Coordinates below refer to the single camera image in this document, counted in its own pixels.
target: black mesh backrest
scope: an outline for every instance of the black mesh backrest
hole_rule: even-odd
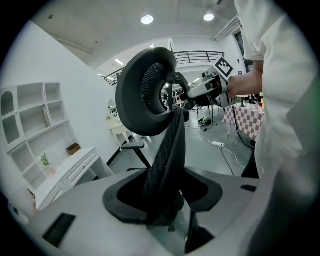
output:
[[[167,74],[168,69],[164,65],[157,62],[148,68],[141,82],[142,97],[144,102],[151,113],[155,115],[166,112],[164,108],[158,108],[158,104],[154,98],[155,95],[159,95],[159,88],[157,85],[163,85]]]
[[[175,56],[163,47],[143,50],[128,63],[115,93],[118,114],[126,128],[139,135],[155,136],[168,127],[171,113],[159,95],[176,66]]]

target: black fabric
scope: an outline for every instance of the black fabric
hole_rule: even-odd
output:
[[[163,175],[176,138],[178,126],[180,122],[184,122],[183,112],[179,106],[173,105],[172,113],[171,124],[155,156],[153,165],[147,172],[147,178],[142,192],[142,200],[146,205],[149,205],[150,208],[154,203],[153,198],[163,181]]]
[[[241,174],[242,178],[253,178],[253,179],[260,179],[258,174],[258,169],[256,165],[255,159],[255,150],[253,149],[252,154],[250,156],[249,162],[246,165],[243,173]]]

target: checkered tablecloth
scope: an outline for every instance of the checkered tablecloth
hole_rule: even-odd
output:
[[[265,109],[249,103],[244,103],[244,107],[241,107],[241,103],[237,103],[233,106],[240,131],[255,141],[264,120]],[[236,126],[232,106],[225,108],[222,122]]]

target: metal railing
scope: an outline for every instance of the metal railing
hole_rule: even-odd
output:
[[[177,51],[173,52],[176,64],[189,64],[189,63],[214,63],[220,56],[225,56],[224,52],[220,51],[205,51],[205,50],[190,50],[190,51]],[[125,67],[104,76],[104,80],[110,85],[114,86],[118,83],[118,78]]]

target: white wall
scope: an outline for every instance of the white wall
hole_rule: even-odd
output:
[[[142,52],[145,49],[149,49],[150,45],[154,45],[154,47],[167,47],[168,46],[168,39],[160,39],[160,40],[152,40],[140,44],[138,46],[131,47],[125,51],[116,53],[115,55],[103,63],[101,66],[95,69],[95,71],[105,77],[110,75],[111,73],[124,68],[131,59],[136,56],[138,53]],[[124,65],[120,65],[119,63],[115,62],[115,59],[120,60]]]
[[[175,50],[184,51],[213,51],[222,52],[219,42],[212,41],[205,37],[174,37],[172,38]]]
[[[60,82],[64,107],[80,145],[95,146],[106,163],[119,148],[105,122],[108,101],[115,98],[115,90],[59,42],[28,22],[8,53],[0,87],[49,81]],[[7,198],[24,186],[18,173],[1,147],[0,185]]]
[[[233,67],[232,76],[237,76],[238,72],[246,74],[246,66],[238,42],[233,34],[229,34],[218,41],[222,51],[225,53],[225,59]]]
[[[225,59],[233,67],[232,76],[238,75],[238,72],[241,71],[242,74],[246,73],[246,67],[244,63],[243,56],[241,54],[238,42],[234,35],[230,34],[223,37],[219,41],[212,41],[211,38],[204,37],[177,37],[173,38],[173,43],[175,50],[177,52],[184,51],[213,51],[213,52],[222,52],[224,53]],[[185,76],[194,79],[201,76],[201,72],[207,70],[210,64],[208,62],[204,63],[189,63],[181,64],[177,66],[177,71],[181,72]]]

